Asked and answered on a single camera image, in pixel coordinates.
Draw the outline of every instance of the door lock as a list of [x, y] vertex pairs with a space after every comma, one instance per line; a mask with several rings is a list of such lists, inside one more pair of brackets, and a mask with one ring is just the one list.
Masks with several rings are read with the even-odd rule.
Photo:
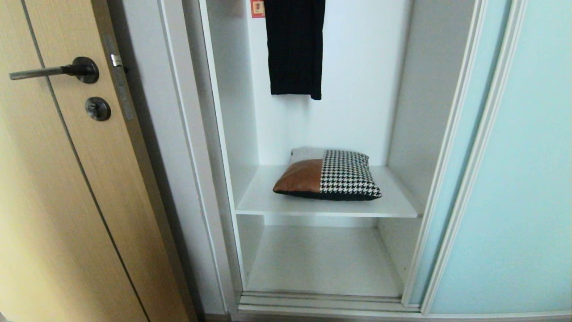
[[101, 97], [90, 97], [85, 101], [85, 111], [96, 121], [109, 120], [111, 117], [111, 108], [109, 104]]

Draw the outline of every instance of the lever handle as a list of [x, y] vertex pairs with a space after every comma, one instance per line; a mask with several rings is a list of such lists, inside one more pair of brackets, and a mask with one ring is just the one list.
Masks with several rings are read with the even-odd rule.
[[52, 75], [70, 75], [76, 76], [80, 81], [86, 84], [95, 83], [99, 77], [99, 69], [96, 63], [87, 57], [77, 57], [71, 65], [24, 70], [22, 72], [10, 73], [11, 80], [23, 80], [25, 78], [43, 77]]

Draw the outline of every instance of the brown leather panel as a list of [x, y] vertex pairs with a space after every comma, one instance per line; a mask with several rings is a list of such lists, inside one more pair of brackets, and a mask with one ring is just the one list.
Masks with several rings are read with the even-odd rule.
[[304, 160], [291, 164], [274, 185], [274, 192], [320, 192], [322, 159]]

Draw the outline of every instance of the houndstooth pattern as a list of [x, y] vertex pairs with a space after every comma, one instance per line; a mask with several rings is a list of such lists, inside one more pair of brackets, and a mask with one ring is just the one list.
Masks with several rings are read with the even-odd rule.
[[320, 178], [320, 193], [359, 194], [381, 197], [371, 176], [369, 157], [342, 150], [326, 150]]

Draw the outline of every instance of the shelf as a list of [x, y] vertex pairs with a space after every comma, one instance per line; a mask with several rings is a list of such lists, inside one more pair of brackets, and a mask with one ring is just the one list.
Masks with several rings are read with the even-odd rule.
[[245, 291], [399, 297], [374, 228], [265, 226]]
[[371, 201], [329, 201], [276, 194], [272, 191], [287, 166], [258, 166], [237, 214], [342, 215], [345, 217], [416, 218], [423, 213], [420, 203], [387, 167], [371, 167], [382, 197]]

